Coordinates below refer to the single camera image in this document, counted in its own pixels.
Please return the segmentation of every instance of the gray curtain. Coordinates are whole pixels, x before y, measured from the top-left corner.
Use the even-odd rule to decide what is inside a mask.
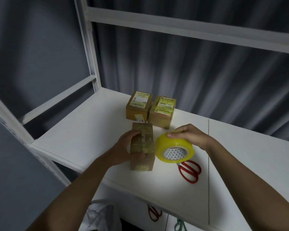
[[[99,8],[289,33],[289,0],[91,0]],[[289,141],[289,54],[93,23],[103,87]]]

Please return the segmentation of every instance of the yellow tape roll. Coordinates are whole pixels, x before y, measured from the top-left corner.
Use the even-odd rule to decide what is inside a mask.
[[[156,156],[166,163],[180,163],[195,154],[193,145],[184,139],[170,139],[167,133],[156,139]]]

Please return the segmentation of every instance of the white tabletop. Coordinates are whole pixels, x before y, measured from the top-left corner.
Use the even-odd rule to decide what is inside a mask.
[[[209,132],[289,202],[289,142],[211,119]],[[225,231],[250,230],[211,161],[209,177],[210,225]]]
[[[67,167],[82,172],[108,150],[132,122],[125,118],[130,96],[102,88],[37,139],[31,147]],[[208,118],[176,109],[171,129],[192,123],[208,133]],[[154,138],[166,130],[153,128]],[[198,147],[192,160],[202,167],[196,184],[186,182],[176,164],[156,158],[153,171],[131,171],[129,163],[112,167],[103,182],[162,208],[202,229],[208,228],[208,155]]]

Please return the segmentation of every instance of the package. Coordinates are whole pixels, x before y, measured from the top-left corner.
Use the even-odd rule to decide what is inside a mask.
[[[164,129],[169,129],[176,106],[176,99],[164,96],[156,97],[149,113],[149,123]]]
[[[135,91],[126,105],[126,118],[138,122],[147,122],[152,94]]]
[[[141,130],[141,134],[131,139],[131,154],[143,152],[144,159],[131,160],[131,170],[152,171],[155,160],[153,126],[149,123],[133,123],[133,130]]]

